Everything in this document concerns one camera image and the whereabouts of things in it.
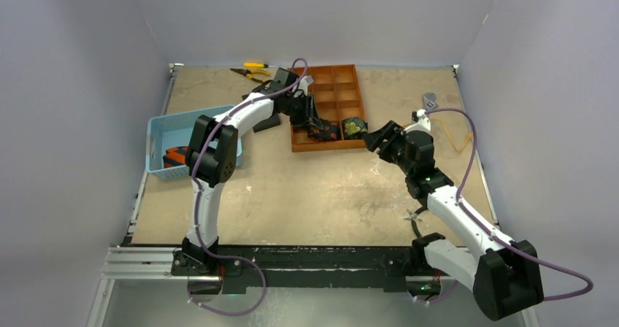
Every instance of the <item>metal frame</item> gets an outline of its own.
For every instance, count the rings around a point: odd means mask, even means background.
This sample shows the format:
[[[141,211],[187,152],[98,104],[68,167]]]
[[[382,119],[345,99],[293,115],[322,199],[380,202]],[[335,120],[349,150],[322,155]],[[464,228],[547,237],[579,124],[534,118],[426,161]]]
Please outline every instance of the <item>metal frame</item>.
[[[178,69],[181,66],[183,66],[183,64],[170,65],[170,82],[161,114],[165,114],[167,111],[172,90],[174,89],[174,84],[177,79]],[[460,95],[462,107],[465,109],[457,78],[455,75],[453,78],[456,83],[456,88],[458,89],[458,94]],[[484,170],[477,151],[475,151],[475,157],[477,158],[477,164],[480,169],[482,182],[486,196],[488,197],[488,203],[490,205],[494,223],[498,225],[498,219],[496,217],[492,198],[490,196],[488,184],[484,175]],[[128,237],[133,235],[135,225],[137,224],[147,177],[148,175],[145,171],[139,184],[139,191],[134,204],[131,222],[127,231]],[[172,255],[174,249],[174,247],[111,247],[107,253],[104,268],[101,272],[101,282],[99,283],[99,287],[95,295],[95,300],[88,319],[87,327],[103,326],[107,308],[109,306],[109,300],[116,280],[188,280],[189,277],[172,276],[170,274],[174,260]],[[406,281],[425,282],[431,281],[432,278],[433,277],[430,276],[414,276],[406,277]],[[191,279],[205,282],[217,282],[219,280],[216,276],[191,277]],[[450,280],[450,278],[444,277],[443,280]],[[539,318],[537,317],[534,307],[525,309],[521,313],[525,326],[539,327]]]

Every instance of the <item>robotic arm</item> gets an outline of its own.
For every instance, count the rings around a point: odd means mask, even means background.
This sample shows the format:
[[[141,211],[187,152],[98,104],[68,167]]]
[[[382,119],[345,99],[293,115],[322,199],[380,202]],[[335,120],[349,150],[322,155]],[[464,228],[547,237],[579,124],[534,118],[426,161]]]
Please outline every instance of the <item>robotic arm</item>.
[[[276,74],[278,85],[285,87],[296,80],[296,75],[280,69]],[[251,93],[246,101],[253,101],[264,93]],[[308,122],[317,117],[311,96],[284,94],[274,100],[263,99],[246,106],[231,117],[215,138],[217,147],[207,149],[200,160],[197,178],[193,184],[194,204],[198,202],[197,219],[200,237],[212,252],[217,252],[217,217],[221,191],[234,171],[237,154],[236,140],[257,122],[271,116],[273,111],[291,116],[291,122]],[[189,143],[186,164],[193,169],[199,151],[214,125],[226,116],[201,116],[194,126]],[[543,301],[539,266],[505,249],[491,239],[467,216],[458,202],[464,203],[492,234],[506,243],[533,256],[537,253],[527,241],[515,243],[495,226],[486,221],[466,200],[456,198],[457,187],[435,166],[434,140],[430,135],[430,120],[424,110],[413,112],[414,124],[406,128],[390,121],[380,130],[366,134],[363,140],[368,150],[376,151],[381,159],[396,164],[403,171],[410,195],[428,207],[461,238],[468,251],[455,247],[440,234],[430,234],[413,241],[410,248],[411,264],[420,271],[438,269],[449,274],[473,292],[480,309],[491,320],[498,320],[514,312]],[[182,243],[182,252],[193,260],[209,263],[200,247],[193,221]]]

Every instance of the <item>gray floor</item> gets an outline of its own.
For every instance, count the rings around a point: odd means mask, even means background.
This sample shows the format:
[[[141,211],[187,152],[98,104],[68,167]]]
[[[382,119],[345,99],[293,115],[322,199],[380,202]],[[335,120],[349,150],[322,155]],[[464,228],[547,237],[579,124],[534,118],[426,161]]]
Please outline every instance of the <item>gray floor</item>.
[[[448,300],[427,309],[413,304],[406,293],[380,289],[270,288],[255,312],[237,318],[187,304],[185,287],[181,281],[117,281],[104,326],[525,326],[520,315],[489,321],[461,286]],[[210,304],[234,311],[249,307],[259,294],[259,289],[249,288],[245,295],[218,296]]]

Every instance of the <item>yellow cable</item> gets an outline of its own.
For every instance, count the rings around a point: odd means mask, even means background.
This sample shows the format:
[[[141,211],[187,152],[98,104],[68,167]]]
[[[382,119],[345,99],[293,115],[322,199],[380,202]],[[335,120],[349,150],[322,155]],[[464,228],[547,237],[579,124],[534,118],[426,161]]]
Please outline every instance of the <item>yellow cable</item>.
[[[453,138],[451,137],[449,130],[447,130],[447,126],[445,126],[445,123],[443,123],[443,120],[440,120],[439,118],[430,118],[430,120],[438,121],[442,125],[443,129],[445,130],[445,133],[447,134],[447,138],[449,138],[449,142],[451,142],[451,147],[453,147],[453,149],[458,153],[464,150],[466,145],[469,143],[469,141],[471,141],[471,138],[473,137],[473,133],[469,132],[469,134],[466,135],[466,140],[464,141],[464,144],[462,145],[462,147],[458,148],[455,146],[455,142],[453,141]]]

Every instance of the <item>wooden organizer box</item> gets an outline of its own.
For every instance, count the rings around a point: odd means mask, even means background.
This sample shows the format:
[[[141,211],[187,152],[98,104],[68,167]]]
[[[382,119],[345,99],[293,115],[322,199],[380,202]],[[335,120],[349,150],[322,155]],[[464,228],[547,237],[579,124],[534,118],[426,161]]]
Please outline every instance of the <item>wooden organizer box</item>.
[[[293,69],[300,75],[303,68]],[[340,140],[319,142],[310,139],[303,129],[291,126],[291,145],[293,152],[309,152],[317,150],[349,150],[365,148],[363,140],[344,140],[342,120],[360,117],[367,121],[364,102],[359,91],[357,69],[354,64],[343,66],[311,66],[307,70],[314,83],[309,86],[309,93],[314,95],[318,115],[332,123],[337,123],[340,130]]]

